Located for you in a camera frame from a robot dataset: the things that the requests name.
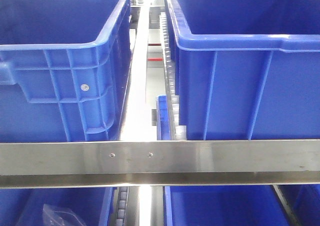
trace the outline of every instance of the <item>metal support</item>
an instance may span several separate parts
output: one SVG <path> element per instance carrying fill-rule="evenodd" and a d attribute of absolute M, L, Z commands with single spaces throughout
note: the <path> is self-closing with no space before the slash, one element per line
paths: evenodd
<path fill-rule="evenodd" d="M 0 188 L 307 183 L 318 139 L 0 144 Z"/>

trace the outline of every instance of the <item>plastic bag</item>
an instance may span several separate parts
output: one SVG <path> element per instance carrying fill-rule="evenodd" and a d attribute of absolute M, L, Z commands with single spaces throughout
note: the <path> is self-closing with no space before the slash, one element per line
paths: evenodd
<path fill-rule="evenodd" d="M 43 205 L 44 226 L 86 226 L 86 223 L 70 208 Z"/>

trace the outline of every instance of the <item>metal shelf frame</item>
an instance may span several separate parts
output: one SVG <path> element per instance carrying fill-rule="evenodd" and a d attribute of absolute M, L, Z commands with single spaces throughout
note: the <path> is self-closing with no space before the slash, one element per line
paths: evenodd
<path fill-rule="evenodd" d="M 145 5 L 132 57 L 123 141 L 0 143 L 0 188 L 320 183 L 319 139 L 181 140 L 183 128 L 173 120 L 179 98 L 170 94 L 172 71 L 168 69 L 174 65 L 164 15 L 162 44 L 171 133 L 179 140 L 148 137 L 151 117 L 144 108 L 148 25 L 149 6 Z"/>

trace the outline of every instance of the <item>shelving rack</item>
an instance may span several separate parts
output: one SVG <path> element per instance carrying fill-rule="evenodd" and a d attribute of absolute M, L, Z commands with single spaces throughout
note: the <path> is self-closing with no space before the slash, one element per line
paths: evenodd
<path fill-rule="evenodd" d="M 177 123 L 166 17 L 161 15 L 172 141 L 150 136 L 144 108 L 149 6 L 141 6 L 121 141 L 0 143 L 0 188 L 320 183 L 320 140 L 188 141 Z"/>

